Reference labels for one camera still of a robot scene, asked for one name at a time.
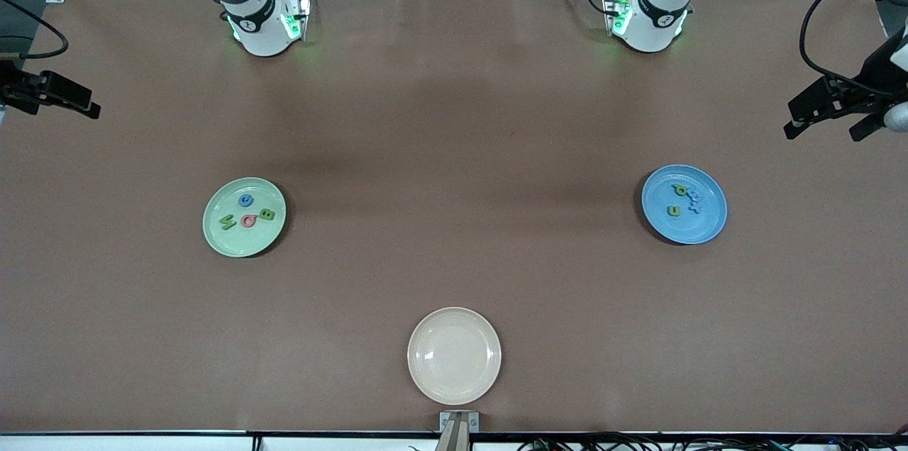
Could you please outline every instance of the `plate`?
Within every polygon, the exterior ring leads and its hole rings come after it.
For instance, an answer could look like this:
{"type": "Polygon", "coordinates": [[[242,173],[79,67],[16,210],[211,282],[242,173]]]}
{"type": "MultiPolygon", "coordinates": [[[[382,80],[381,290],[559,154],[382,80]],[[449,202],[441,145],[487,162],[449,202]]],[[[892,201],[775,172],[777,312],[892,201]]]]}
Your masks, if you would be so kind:
{"type": "Polygon", "coordinates": [[[643,213],[663,237],[679,244],[710,241],[729,218],[726,195],[713,177],[693,166],[657,169],[643,186],[643,213]]]}
{"type": "Polygon", "coordinates": [[[218,253],[247,257],[266,250],[281,234],[286,218],[281,189],[266,179],[244,177],[211,196],[201,230],[218,253]]]}
{"type": "Polygon", "coordinates": [[[476,401],[502,369],[502,344],[486,318],[466,308],[438,309],[416,325],[406,348],[419,390],[443,405],[476,401]]]}

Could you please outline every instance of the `table surface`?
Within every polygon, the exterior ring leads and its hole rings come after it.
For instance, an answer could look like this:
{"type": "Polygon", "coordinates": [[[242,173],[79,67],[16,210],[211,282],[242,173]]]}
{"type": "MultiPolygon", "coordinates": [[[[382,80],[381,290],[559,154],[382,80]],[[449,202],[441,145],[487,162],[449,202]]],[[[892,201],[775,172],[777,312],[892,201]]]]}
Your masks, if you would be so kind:
{"type": "MultiPolygon", "coordinates": [[[[0,128],[0,428],[433,428],[405,352],[444,306],[502,339],[489,431],[898,428],[908,141],[785,140],[811,1],[694,0],[644,55],[583,0],[318,0],[272,59],[208,0],[49,8],[72,47],[28,67],[104,109],[0,128]],[[679,162],[729,198],[706,245],[641,222],[679,162]],[[233,260],[201,215],[244,176],[292,215],[233,260]]],[[[809,47],[854,73],[873,1],[829,1],[809,47]]]]}

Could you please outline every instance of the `green plate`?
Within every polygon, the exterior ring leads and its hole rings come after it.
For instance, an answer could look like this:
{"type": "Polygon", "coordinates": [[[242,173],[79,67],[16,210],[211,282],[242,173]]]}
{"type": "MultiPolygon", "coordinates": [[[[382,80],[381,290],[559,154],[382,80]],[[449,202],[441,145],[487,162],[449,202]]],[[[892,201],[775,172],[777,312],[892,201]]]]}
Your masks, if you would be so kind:
{"type": "Polygon", "coordinates": [[[281,189],[259,177],[244,177],[211,196],[201,230],[208,245],[229,257],[247,257],[268,248],[287,219],[281,189]]]}

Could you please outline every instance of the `white plate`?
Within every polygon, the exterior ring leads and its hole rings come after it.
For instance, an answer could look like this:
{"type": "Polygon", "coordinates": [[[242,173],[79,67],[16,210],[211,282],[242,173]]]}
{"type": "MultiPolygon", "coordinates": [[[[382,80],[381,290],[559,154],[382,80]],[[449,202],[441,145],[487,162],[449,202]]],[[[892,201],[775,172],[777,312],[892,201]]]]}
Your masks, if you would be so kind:
{"type": "Polygon", "coordinates": [[[424,395],[444,405],[463,405],[495,383],[502,369],[502,344],[476,311],[438,309],[413,330],[406,363],[424,395]]]}
{"type": "Polygon", "coordinates": [[[224,256],[247,257],[271,245],[286,218],[281,189],[266,179],[244,177],[211,196],[201,217],[201,230],[208,245],[224,256]]]}

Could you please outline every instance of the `beige plate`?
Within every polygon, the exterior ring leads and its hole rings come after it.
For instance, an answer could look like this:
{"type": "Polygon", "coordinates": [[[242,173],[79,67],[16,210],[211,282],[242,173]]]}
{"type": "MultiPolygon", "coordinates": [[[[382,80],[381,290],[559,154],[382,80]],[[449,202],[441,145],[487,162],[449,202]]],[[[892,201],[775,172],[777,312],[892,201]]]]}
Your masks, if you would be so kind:
{"type": "Polygon", "coordinates": [[[444,405],[463,405],[495,383],[502,368],[502,344],[476,311],[438,309],[416,325],[406,361],[423,394],[444,405]]]}

